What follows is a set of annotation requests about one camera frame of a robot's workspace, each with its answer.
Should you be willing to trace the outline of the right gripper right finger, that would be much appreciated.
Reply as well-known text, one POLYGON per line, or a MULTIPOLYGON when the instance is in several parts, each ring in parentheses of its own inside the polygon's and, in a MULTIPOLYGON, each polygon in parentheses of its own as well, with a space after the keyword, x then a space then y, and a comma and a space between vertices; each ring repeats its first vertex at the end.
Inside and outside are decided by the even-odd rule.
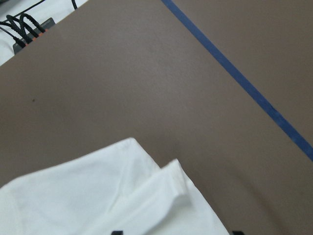
POLYGON ((232 231, 233 235, 242 235, 242 231, 232 231))

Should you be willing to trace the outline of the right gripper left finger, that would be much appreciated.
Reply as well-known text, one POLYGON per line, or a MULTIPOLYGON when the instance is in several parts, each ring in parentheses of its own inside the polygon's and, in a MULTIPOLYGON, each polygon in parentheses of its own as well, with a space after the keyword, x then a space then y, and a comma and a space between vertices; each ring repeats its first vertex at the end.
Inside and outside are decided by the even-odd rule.
POLYGON ((123 235, 123 231, 112 231, 111 235, 123 235))

